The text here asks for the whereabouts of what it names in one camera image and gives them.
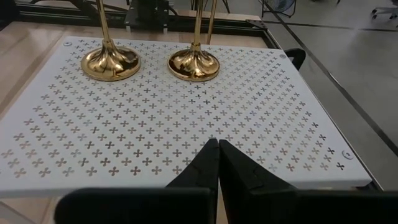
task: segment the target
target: white perforated board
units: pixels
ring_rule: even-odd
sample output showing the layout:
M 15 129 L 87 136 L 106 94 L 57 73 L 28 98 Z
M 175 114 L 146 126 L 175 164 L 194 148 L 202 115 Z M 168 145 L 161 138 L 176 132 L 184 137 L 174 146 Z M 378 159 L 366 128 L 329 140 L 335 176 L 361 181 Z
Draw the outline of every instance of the white perforated board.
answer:
M 188 44 L 115 40 L 142 68 L 118 82 L 84 76 L 101 39 L 67 37 L 0 123 L 0 195 L 82 187 L 165 186 L 209 138 L 227 139 L 303 188 L 366 185 L 370 177 L 282 50 L 208 46 L 213 80 L 166 66 Z

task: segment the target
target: chair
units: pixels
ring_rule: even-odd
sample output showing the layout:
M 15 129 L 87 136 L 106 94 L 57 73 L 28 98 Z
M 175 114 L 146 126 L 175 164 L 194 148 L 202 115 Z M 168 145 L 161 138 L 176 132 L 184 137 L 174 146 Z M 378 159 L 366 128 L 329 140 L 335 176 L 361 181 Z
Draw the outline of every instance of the chair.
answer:
M 390 19 L 395 19 L 398 14 L 398 0 L 391 0 L 395 7 L 376 7 L 372 11 L 372 19 L 375 19 L 378 14 L 391 14 Z

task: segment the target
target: gold candlestick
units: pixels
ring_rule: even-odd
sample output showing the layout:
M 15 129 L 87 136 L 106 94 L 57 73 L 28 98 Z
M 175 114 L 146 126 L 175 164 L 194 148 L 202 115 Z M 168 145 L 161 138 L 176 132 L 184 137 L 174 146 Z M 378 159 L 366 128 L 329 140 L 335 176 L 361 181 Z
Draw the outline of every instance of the gold candlestick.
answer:
M 210 43 L 213 29 L 216 2 L 213 0 L 211 9 L 209 34 L 207 42 Z M 171 55 L 167 61 L 170 71 L 178 78 L 191 82 L 204 82 L 216 77 L 220 72 L 220 62 L 212 54 L 202 51 L 200 47 L 200 27 L 203 12 L 203 0 L 199 0 L 195 24 L 195 39 L 190 49 L 180 50 Z
M 109 37 L 103 0 L 96 0 L 96 3 L 104 35 L 102 48 L 86 54 L 81 60 L 81 68 L 95 80 L 117 81 L 128 78 L 140 69 L 140 56 L 129 48 L 115 46 Z

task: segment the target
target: floor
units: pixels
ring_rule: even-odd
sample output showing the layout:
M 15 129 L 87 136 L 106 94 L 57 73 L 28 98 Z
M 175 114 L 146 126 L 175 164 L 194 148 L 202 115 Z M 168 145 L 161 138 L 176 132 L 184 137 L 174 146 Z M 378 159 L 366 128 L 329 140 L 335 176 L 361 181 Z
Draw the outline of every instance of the floor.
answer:
M 125 0 L 104 1 L 125 5 Z M 190 8 L 189 0 L 171 1 L 177 9 Z M 226 12 L 219 2 L 217 11 Z M 232 13 L 261 16 L 257 0 L 228 2 Z M 398 157 L 392 151 L 398 145 L 398 20 L 390 21 L 389 15 L 372 20 L 370 12 L 376 6 L 392 4 L 389 0 L 341 0 L 339 5 L 336 0 L 299 0 L 293 17 L 280 15 L 279 19 L 267 13 L 263 19 L 271 22 L 268 27 L 283 49 L 310 52 L 300 70 L 305 81 L 383 189 L 398 190 L 394 178 Z M 36 223 L 48 224 L 57 198 L 4 201 Z M 219 223 L 226 223 L 225 218 Z

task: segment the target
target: brass candlestick stem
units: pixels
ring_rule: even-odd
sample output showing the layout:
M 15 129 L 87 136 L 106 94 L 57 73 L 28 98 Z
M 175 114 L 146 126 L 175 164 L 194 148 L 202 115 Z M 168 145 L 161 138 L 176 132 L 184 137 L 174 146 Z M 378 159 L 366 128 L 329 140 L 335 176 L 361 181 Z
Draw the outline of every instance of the brass candlestick stem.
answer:
M 81 68 L 95 80 L 117 81 L 128 78 L 140 69 L 140 56 L 129 48 L 115 46 L 109 37 L 103 0 L 96 0 L 96 3 L 104 35 L 102 48 L 85 55 L 81 60 Z
M 213 0 L 211 9 L 208 44 L 211 40 L 216 2 Z M 195 23 L 195 38 L 190 49 L 180 50 L 171 55 L 167 61 L 170 71 L 178 78 L 191 82 L 203 82 L 211 80 L 220 72 L 220 62 L 212 54 L 202 51 L 200 47 L 200 28 L 203 13 L 203 0 L 199 0 L 197 18 Z

